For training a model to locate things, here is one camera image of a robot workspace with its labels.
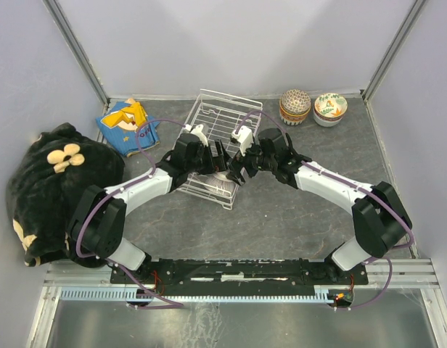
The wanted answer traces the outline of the maroon tile pattern bowl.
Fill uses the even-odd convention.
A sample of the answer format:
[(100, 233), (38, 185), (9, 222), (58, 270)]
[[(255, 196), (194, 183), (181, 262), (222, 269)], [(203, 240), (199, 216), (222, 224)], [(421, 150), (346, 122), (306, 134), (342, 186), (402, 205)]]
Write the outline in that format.
[(284, 92), (280, 102), (281, 106), (292, 114), (301, 114), (311, 108), (310, 96), (300, 89), (290, 89)]

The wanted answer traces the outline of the plain white ribbed bowl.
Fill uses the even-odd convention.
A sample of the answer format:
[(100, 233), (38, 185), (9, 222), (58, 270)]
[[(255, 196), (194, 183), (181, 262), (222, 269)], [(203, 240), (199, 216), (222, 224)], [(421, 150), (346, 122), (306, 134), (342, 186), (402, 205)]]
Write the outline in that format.
[(342, 119), (331, 121), (331, 120), (322, 119), (321, 117), (317, 117), (317, 115), (314, 115), (314, 120), (318, 125), (325, 127), (325, 128), (330, 128), (330, 127), (333, 127), (333, 126), (337, 125), (338, 123), (340, 123), (340, 121)]

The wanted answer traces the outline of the white bowl red lattice pattern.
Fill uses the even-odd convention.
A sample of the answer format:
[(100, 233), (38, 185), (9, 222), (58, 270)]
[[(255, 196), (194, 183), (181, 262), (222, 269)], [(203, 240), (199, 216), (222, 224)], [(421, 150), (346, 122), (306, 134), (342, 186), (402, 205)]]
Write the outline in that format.
[(344, 116), (344, 113), (342, 113), (341, 115), (338, 116), (334, 116), (334, 117), (327, 117), (324, 115), (321, 115), (319, 112), (317, 112), (316, 110), (313, 111), (314, 117), (318, 120), (322, 120), (325, 123), (337, 123), (339, 120), (341, 120)]

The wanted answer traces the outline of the yellow sun pattern bowl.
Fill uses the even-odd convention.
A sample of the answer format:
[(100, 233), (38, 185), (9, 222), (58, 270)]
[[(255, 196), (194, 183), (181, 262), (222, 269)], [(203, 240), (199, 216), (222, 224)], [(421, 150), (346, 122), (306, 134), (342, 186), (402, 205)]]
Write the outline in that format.
[(292, 114), (292, 113), (289, 113), (283, 107), (279, 108), (280, 116), (283, 119), (290, 121), (290, 122), (294, 122), (294, 123), (300, 123), (300, 122), (304, 121), (307, 118), (310, 111), (311, 111), (311, 108), (307, 109), (305, 112), (303, 112), (301, 114)]

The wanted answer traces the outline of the white bowl orange flower pattern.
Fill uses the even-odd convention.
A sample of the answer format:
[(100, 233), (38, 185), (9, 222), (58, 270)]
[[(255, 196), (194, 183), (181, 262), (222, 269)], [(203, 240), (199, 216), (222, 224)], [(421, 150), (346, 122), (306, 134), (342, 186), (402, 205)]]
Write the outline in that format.
[(326, 93), (318, 96), (314, 103), (318, 115), (326, 119), (342, 117), (348, 109), (346, 98), (336, 93)]

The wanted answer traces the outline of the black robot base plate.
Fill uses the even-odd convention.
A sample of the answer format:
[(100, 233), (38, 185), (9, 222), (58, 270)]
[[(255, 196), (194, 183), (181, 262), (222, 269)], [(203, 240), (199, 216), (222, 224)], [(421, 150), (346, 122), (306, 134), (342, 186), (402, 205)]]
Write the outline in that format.
[(122, 270), (111, 273), (113, 284), (158, 286), (166, 296), (238, 297), (312, 295), (315, 286), (345, 286), (369, 283), (366, 268), (349, 271), (333, 261), (291, 260), (174, 260), (149, 261), (129, 277)]

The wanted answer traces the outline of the grey striped bowl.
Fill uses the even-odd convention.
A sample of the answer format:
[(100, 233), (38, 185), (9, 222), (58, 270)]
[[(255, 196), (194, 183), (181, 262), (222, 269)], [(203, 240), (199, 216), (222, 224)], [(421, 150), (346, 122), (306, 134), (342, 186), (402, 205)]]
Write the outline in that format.
[(220, 196), (231, 196), (235, 182), (226, 177), (226, 172), (209, 175), (205, 181), (205, 188)]

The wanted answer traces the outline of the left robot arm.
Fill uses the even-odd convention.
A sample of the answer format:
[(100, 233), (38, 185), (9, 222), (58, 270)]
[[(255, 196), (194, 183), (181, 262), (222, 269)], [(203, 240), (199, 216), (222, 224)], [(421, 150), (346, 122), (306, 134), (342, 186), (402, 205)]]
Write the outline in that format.
[(185, 133), (146, 173), (110, 188), (89, 186), (68, 227), (76, 256), (105, 260), (126, 268), (127, 275), (135, 282), (147, 281), (152, 274), (151, 257), (123, 237), (127, 215), (152, 199), (176, 190), (192, 173), (206, 175), (227, 170), (230, 155), (220, 140), (215, 141), (215, 148), (216, 154), (213, 154), (203, 139)]

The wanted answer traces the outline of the white bowl teal leaf pattern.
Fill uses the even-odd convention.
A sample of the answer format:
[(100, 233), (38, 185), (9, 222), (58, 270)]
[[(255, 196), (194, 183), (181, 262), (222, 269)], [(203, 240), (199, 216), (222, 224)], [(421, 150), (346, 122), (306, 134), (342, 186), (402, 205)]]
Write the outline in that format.
[(301, 118), (296, 118), (296, 119), (289, 119), (289, 118), (285, 118), (284, 116), (281, 116), (281, 120), (286, 125), (295, 126), (295, 125), (300, 125), (305, 120), (305, 118), (301, 117)]

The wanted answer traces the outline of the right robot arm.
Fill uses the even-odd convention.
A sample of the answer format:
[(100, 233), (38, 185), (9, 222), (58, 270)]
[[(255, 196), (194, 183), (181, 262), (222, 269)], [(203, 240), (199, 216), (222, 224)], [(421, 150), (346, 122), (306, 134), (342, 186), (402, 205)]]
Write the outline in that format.
[(411, 238), (412, 224), (392, 185), (362, 183), (328, 170), (311, 158), (298, 154), (290, 136), (269, 128), (254, 136), (241, 126), (231, 134), (239, 150), (229, 164), (228, 177), (243, 184), (241, 172), (250, 177), (270, 172), (278, 182), (307, 191), (337, 205), (351, 215), (354, 236), (336, 248), (324, 274), (332, 283), (342, 283), (360, 263), (384, 257), (391, 249), (403, 247)]

